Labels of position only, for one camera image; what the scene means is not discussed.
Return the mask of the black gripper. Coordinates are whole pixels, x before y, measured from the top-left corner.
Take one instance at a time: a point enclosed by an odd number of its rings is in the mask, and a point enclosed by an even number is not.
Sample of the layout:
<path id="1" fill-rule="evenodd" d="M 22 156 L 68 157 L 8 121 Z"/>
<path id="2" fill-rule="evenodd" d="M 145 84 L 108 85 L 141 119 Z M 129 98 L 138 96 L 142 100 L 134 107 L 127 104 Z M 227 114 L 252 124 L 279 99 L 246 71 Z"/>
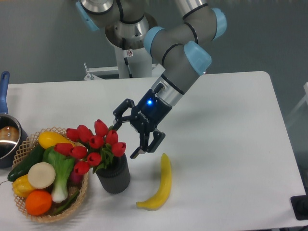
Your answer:
<path id="1" fill-rule="evenodd" d="M 158 124 L 171 111 L 172 106 L 165 103 L 156 94 L 158 90 L 150 89 L 135 106 L 134 101 L 125 99 L 114 111 L 115 116 L 113 130 L 118 130 L 123 123 L 130 124 L 140 134 L 139 147 L 130 155 L 135 159 L 144 153 L 153 153 L 161 144 L 166 134 L 157 129 Z M 131 108 L 131 115 L 123 114 Z"/>

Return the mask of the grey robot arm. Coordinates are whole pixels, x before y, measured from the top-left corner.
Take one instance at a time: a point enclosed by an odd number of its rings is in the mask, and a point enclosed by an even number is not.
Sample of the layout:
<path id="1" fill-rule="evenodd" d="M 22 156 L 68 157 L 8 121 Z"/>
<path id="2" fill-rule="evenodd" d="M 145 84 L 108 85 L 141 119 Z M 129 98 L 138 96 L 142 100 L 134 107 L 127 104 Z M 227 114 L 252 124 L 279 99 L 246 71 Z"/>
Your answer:
<path id="1" fill-rule="evenodd" d="M 144 48 L 164 72 L 135 104 L 124 100 L 114 110 L 114 128 L 129 122 L 140 135 L 131 158 L 152 153 L 165 134 L 158 124 L 210 66 L 206 42 L 222 36 L 227 29 L 225 14 L 205 0 L 176 1 L 183 24 L 166 30 L 149 23 L 143 0 L 79 0 L 76 7 L 89 29 L 104 28 L 109 41 L 122 51 Z"/>

